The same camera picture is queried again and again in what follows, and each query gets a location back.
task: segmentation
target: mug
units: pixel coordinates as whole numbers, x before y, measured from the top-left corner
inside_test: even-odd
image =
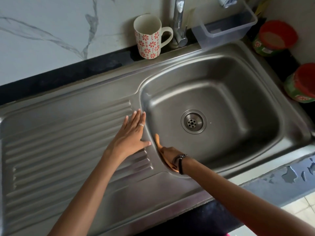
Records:
[[[134,21],[139,54],[145,59],[154,59],[160,55],[161,48],[173,38],[171,27],[163,27],[160,19],[151,14],[138,16]],[[161,43],[163,32],[168,31],[171,36]]]

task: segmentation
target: person's left hand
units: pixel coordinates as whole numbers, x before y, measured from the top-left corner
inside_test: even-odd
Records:
[[[109,143],[104,151],[104,157],[114,157],[123,162],[128,156],[136,153],[144,147],[150,146],[151,142],[141,141],[143,128],[146,123],[146,113],[141,114],[141,110],[134,111],[128,121],[128,116],[124,119],[123,125]]]

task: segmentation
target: drain strainer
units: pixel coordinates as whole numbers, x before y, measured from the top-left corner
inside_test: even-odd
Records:
[[[207,120],[202,112],[195,109],[190,109],[183,113],[181,117],[181,125],[186,132],[198,134],[205,130],[207,126]]]

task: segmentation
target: stainless steel sink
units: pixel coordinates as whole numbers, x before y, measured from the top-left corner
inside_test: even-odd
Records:
[[[263,59],[241,41],[190,45],[0,108],[2,235],[46,235],[138,108],[143,139],[238,185],[315,152],[313,123]],[[153,144],[117,169],[89,235],[132,235],[211,199]]]

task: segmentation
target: mug rim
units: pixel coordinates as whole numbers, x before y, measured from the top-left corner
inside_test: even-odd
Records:
[[[155,16],[155,15],[152,15],[152,14],[143,14],[143,15],[138,16],[138,17],[134,20],[134,29],[135,29],[137,32],[139,32],[139,33],[141,33],[141,34],[144,34],[144,35],[152,35],[152,34],[145,34],[145,33],[142,33],[142,32],[140,32],[140,31],[138,31],[137,28],[135,27],[135,22],[136,22],[136,20],[137,20],[137,19],[140,19],[141,17],[144,17],[144,16],[152,16],[152,17],[156,18],[156,19],[159,21],[159,23],[160,23],[160,27],[159,27],[155,32],[153,32],[152,34],[156,33],[157,31],[160,30],[160,28],[162,28],[162,22],[161,22],[161,20],[159,19],[159,17],[157,17],[157,16]]]

